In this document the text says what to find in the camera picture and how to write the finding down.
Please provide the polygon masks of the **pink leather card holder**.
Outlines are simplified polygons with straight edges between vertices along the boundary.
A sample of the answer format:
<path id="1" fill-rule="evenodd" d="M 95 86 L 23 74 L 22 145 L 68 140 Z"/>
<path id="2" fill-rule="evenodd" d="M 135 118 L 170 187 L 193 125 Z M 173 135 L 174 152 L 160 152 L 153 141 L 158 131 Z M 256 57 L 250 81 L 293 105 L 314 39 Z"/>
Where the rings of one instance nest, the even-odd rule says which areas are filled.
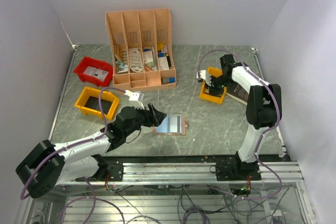
<path id="1" fill-rule="evenodd" d="M 155 135 L 185 135 L 188 122 L 184 115 L 168 115 L 163 122 L 154 127 L 152 133 Z"/>

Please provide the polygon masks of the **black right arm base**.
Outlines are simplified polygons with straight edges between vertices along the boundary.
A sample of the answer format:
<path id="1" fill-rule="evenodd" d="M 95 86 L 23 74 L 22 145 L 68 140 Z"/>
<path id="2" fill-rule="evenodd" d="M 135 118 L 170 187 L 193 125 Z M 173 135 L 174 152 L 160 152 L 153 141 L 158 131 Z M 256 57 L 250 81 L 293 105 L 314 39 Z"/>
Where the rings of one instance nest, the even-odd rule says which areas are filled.
<path id="1" fill-rule="evenodd" d="M 261 180 L 259 166 L 256 162 L 215 164 L 209 168 L 209 171 L 215 174 L 217 181 Z"/>

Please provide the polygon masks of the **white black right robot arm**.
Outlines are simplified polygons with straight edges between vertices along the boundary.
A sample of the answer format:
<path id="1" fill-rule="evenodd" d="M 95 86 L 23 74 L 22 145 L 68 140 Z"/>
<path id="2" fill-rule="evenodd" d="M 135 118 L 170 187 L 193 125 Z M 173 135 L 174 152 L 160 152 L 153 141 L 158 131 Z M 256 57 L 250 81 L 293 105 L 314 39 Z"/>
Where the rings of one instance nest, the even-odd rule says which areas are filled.
<path id="1" fill-rule="evenodd" d="M 231 167 L 232 175 L 241 180 L 250 173 L 246 163 L 257 161 L 264 135 L 276 128 L 281 120 L 281 87 L 259 78 L 247 65 L 235 62 L 233 55 L 222 56 L 220 62 L 222 70 L 219 77 L 205 72 L 205 83 L 210 94 L 222 95 L 224 89 L 233 84 L 240 85 L 248 93 L 248 130 L 238 150 L 241 162 Z"/>

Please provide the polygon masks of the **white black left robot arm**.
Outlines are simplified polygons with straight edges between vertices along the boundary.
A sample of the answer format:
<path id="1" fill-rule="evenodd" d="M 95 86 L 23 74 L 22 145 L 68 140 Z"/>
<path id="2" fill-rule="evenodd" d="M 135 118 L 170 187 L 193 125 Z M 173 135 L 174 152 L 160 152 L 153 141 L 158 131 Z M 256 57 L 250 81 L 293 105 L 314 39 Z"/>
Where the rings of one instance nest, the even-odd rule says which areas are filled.
<path id="1" fill-rule="evenodd" d="M 57 185 L 83 177 L 107 179 L 114 172 L 103 154 L 123 145 L 129 135 L 142 127 L 159 126 L 166 117 L 152 104 L 144 109 L 126 106 L 113 122 L 91 136 L 58 144 L 41 141 L 16 167 L 25 186 L 21 198 L 39 198 Z"/>

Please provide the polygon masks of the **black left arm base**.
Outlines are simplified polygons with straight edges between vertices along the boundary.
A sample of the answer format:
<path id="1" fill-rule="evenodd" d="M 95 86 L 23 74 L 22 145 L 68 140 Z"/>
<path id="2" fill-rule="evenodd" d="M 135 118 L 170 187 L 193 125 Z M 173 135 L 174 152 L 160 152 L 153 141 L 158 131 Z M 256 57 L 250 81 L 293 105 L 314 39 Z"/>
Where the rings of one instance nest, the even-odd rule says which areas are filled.
<path id="1" fill-rule="evenodd" d="M 124 166 L 117 159 L 105 159 L 97 154 L 90 156 L 88 161 L 82 160 L 82 167 L 84 174 L 76 181 L 83 181 L 84 177 L 90 182 L 121 182 L 123 179 Z"/>

